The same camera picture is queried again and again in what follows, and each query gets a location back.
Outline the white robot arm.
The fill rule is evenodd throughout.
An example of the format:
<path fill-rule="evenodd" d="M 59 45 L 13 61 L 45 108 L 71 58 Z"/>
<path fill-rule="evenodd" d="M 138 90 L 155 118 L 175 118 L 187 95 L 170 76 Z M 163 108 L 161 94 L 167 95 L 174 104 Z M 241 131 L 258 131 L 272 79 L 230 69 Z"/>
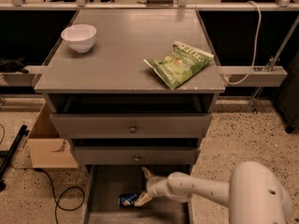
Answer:
<path fill-rule="evenodd" d="M 142 171 L 147 179 L 146 190 L 140 194 L 136 206 L 157 197 L 186 203 L 198 195 L 228 208 L 230 224 L 286 224 L 292 214 L 289 193 L 274 173 L 258 162 L 238 164 L 228 182 L 181 172 L 158 176 L 146 167 Z"/>

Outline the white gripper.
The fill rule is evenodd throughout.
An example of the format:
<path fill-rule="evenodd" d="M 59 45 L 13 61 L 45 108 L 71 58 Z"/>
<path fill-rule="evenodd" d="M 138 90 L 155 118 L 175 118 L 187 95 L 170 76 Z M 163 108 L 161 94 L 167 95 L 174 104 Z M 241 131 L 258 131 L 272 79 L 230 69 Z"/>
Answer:
<path fill-rule="evenodd" d="M 152 197 L 166 197 L 169 194 L 168 180 L 166 177 L 154 175 L 148 168 L 141 167 L 144 176 L 148 179 L 146 191 L 143 191 L 135 201 L 135 206 L 140 207 L 152 200 Z"/>

